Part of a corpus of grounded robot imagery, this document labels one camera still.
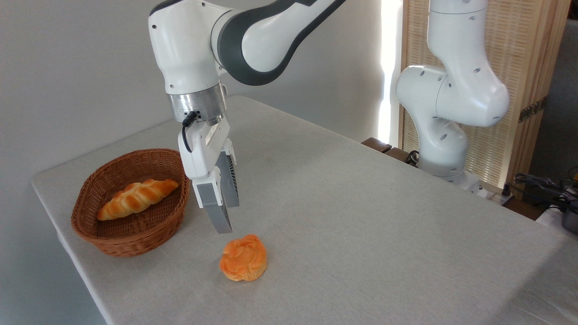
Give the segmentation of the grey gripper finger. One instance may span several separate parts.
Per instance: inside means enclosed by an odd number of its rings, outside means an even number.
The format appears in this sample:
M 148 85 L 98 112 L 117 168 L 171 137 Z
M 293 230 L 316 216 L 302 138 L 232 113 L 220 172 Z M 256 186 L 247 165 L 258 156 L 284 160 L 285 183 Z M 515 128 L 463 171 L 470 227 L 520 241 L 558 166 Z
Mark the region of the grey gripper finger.
M 211 224 L 219 234 L 233 232 L 227 206 L 221 191 L 219 178 L 210 176 L 193 180 L 196 199 L 200 208 L 207 213 Z
M 215 164 L 219 169 L 219 185 L 222 195 L 222 208 L 239 206 L 239 193 L 237 187 L 237 175 L 233 163 L 233 157 L 227 155 L 225 151 L 219 154 L 219 158 Z

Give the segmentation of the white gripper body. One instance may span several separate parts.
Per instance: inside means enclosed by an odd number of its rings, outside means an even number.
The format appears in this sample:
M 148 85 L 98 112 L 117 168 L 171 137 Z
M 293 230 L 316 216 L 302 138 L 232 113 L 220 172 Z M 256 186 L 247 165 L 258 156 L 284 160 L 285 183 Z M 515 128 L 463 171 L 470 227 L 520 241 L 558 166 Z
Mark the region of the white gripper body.
M 192 116 L 184 119 L 178 141 L 182 166 L 189 179 L 207 178 L 222 151 L 233 155 L 229 133 L 226 117 L 212 126 L 206 120 L 193 120 Z

